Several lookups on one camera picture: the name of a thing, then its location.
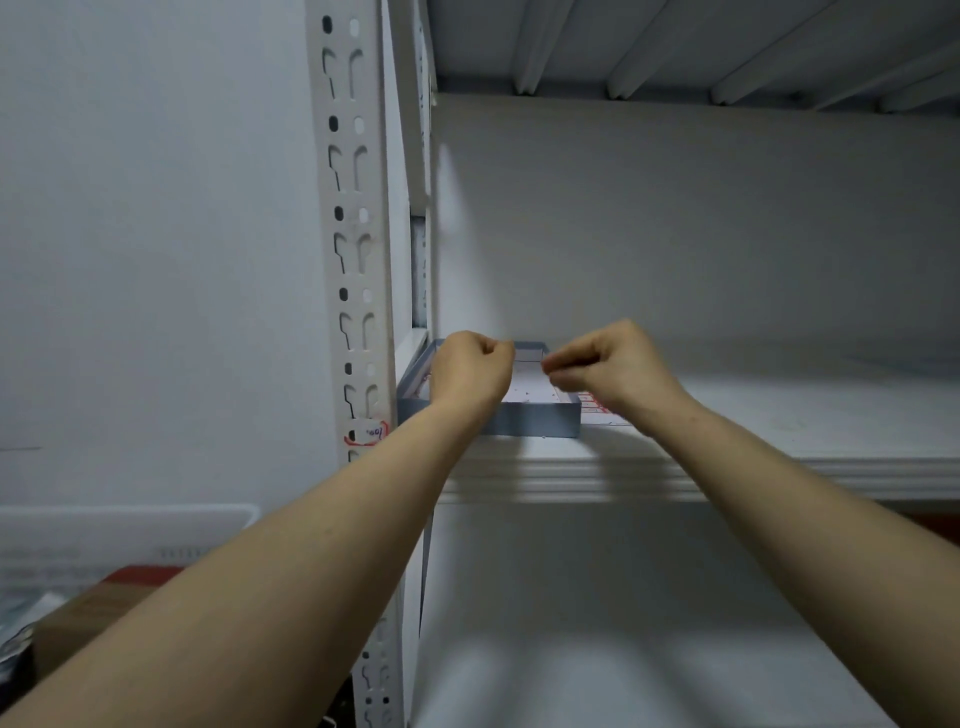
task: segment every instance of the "blue box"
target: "blue box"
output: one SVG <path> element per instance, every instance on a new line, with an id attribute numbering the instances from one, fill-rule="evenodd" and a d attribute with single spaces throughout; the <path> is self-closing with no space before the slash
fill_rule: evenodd
<path id="1" fill-rule="evenodd" d="M 443 339 L 431 342 L 396 387 L 396 421 L 399 425 L 430 403 L 426 393 L 430 364 L 443 342 Z M 580 399 L 554 388 L 540 371 L 540 361 L 550 350 L 540 341 L 517 341 L 515 346 L 511 391 L 484 425 L 481 434 L 579 437 Z"/>

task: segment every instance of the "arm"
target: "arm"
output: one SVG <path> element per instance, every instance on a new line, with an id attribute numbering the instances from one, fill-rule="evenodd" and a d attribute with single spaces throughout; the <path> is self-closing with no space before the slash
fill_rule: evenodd
<path id="1" fill-rule="evenodd" d="M 510 343 L 450 336 L 429 407 L 151 595 L 0 726 L 316 726 L 513 361 Z"/>
<path id="2" fill-rule="evenodd" d="M 696 402 L 620 322 L 543 361 L 653 437 L 898 725 L 960 725 L 960 549 Z"/>

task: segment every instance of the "forearm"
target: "forearm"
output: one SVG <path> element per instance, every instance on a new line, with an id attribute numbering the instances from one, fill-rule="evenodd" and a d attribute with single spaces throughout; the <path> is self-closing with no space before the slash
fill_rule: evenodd
<path id="1" fill-rule="evenodd" d="M 960 724 L 960 550 L 695 403 L 652 434 L 899 725 Z"/>
<path id="2" fill-rule="evenodd" d="M 472 405 L 431 405 L 132 610 L 3 728 L 312 728 L 483 419 Z"/>

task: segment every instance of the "white plastic crate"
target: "white plastic crate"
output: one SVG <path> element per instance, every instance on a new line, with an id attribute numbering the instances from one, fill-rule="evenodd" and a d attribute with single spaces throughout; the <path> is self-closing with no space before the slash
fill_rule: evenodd
<path id="1" fill-rule="evenodd" d="M 249 504 L 0 507 L 0 594 L 71 596 L 128 564 L 187 566 L 260 517 Z"/>

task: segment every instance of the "wrist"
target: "wrist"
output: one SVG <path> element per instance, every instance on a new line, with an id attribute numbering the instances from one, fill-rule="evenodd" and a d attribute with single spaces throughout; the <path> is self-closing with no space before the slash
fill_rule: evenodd
<path id="1" fill-rule="evenodd" d="M 480 429 L 492 416 L 497 402 L 474 397 L 446 397 L 431 401 L 428 412 L 434 412 L 449 425 Z"/>
<path id="2" fill-rule="evenodd" d="M 627 419 L 640 432 L 660 442 L 676 428 L 683 428 L 703 419 L 709 411 L 683 392 L 681 396 L 654 405 L 634 404 Z"/>

